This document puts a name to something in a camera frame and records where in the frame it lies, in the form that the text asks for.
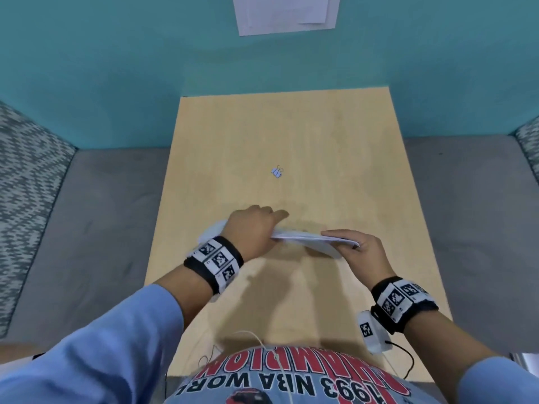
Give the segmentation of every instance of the blue sleeve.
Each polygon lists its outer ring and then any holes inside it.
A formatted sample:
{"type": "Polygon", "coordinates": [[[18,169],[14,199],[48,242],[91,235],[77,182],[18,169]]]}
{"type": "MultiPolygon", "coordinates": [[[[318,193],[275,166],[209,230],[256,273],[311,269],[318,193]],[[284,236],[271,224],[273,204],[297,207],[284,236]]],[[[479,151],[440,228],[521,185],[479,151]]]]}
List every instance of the blue sleeve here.
{"type": "Polygon", "coordinates": [[[146,286],[0,380],[0,402],[147,403],[182,332],[177,301],[146,286]]]}
{"type": "Polygon", "coordinates": [[[482,360],[468,369],[458,386],[459,404],[539,402],[539,378],[503,357],[482,360]]]}

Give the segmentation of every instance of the wall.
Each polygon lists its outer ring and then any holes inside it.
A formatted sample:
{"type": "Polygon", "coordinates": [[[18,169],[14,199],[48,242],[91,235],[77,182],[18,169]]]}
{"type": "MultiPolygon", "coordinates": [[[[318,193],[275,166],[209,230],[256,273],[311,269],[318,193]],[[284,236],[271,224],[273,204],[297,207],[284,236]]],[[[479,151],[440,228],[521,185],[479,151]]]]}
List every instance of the wall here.
{"type": "Polygon", "coordinates": [[[539,0],[341,0],[240,38],[232,0],[2,0],[0,100],[81,148],[166,146],[182,95],[390,85],[405,136],[539,115],[539,0]]]}

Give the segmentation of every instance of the black cable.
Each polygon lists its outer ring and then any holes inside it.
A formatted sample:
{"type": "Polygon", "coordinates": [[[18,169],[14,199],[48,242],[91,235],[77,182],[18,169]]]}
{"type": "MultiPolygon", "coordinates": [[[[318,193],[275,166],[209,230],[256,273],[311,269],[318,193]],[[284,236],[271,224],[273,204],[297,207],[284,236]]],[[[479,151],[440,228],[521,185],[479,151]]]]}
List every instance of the black cable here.
{"type": "Polygon", "coordinates": [[[415,365],[415,360],[414,360],[414,356],[410,354],[410,352],[408,352],[408,350],[406,350],[403,346],[399,346],[397,343],[393,343],[392,341],[385,341],[387,344],[392,344],[393,346],[397,346],[398,348],[400,348],[401,350],[404,350],[407,355],[410,356],[410,358],[412,359],[412,365],[410,366],[410,368],[408,369],[408,372],[406,373],[406,375],[403,377],[404,380],[406,380],[406,377],[409,376],[410,372],[412,371],[412,369],[414,368],[414,365],[415,365]]]}

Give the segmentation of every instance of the person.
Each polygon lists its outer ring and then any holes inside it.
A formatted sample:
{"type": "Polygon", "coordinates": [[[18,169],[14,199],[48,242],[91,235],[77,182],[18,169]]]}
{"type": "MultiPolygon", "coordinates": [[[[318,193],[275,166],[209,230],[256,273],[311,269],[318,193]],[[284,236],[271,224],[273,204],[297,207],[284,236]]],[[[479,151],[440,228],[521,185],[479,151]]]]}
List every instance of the person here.
{"type": "MultiPolygon", "coordinates": [[[[183,265],[5,376],[0,381],[0,402],[149,402],[183,330],[214,294],[224,291],[244,262],[275,246],[271,235],[287,216],[286,211],[270,207],[234,211],[221,235],[197,247],[183,265]]],[[[408,315],[405,321],[389,313],[378,319],[388,330],[404,333],[448,402],[539,402],[539,379],[458,328],[420,286],[398,278],[378,238],[346,229],[322,234],[360,244],[335,247],[355,277],[375,293],[376,303],[388,289],[398,287],[415,297],[402,315],[408,315]]],[[[358,358],[295,346],[268,350],[258,346],[220,357],[186,378],[167,400],[169,404],[278,402],[436,401],[413,384],[358,358]]]]}

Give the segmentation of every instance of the hand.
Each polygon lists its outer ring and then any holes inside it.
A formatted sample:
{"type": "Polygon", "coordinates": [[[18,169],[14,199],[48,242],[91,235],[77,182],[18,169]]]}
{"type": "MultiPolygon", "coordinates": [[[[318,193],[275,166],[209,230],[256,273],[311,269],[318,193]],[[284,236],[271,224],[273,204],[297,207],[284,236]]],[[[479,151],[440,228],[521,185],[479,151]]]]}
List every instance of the hand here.
{"type": "Polygon", "coordinates": [[[349,229],[330,229],[322,231],[321,234],[359,242],[360,247],[356,249],[342,242],[335,242],[333,246],[350,265],[356,278],[369,290],[382,279],[396,276],[380,238],[349,229]]]}
{"type": "Polygon", "coordinates": [[[271,207],[252,205],[230,214],[221,235],[232,242],[247,262],[263,256],[277,244],[271,235],[275,226],[286,217],[288,212],[285,210],[273,211],[271,207]]]}

